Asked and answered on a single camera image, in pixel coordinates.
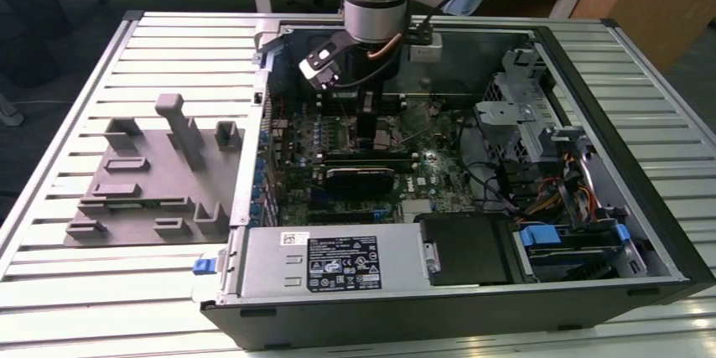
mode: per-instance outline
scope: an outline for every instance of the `warning label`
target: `warning label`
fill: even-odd
[[[308,244],[312,293],[381,288],[376,236],[309,238]]]

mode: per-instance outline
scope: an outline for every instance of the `metal grating table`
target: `metal grating table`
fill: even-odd
[[[716,288],[640,308],[593,329],[246,353],[190,301],[196,258],[221,245],[62,247],[106,142],[110,117],[165,128],[160,92],[180,92],[200,128],[244,127],[256,79],[253,36],[281,15],[145,13],[124,21],[0,231],[0,350],[18,356],[474,356],[514,354],[716,356]],[[317,22],[336,16],[290,16]],[[653,180],[709,267],[716,269],[714,138],[620,29],[598,21],[437,18],[546,25]]]

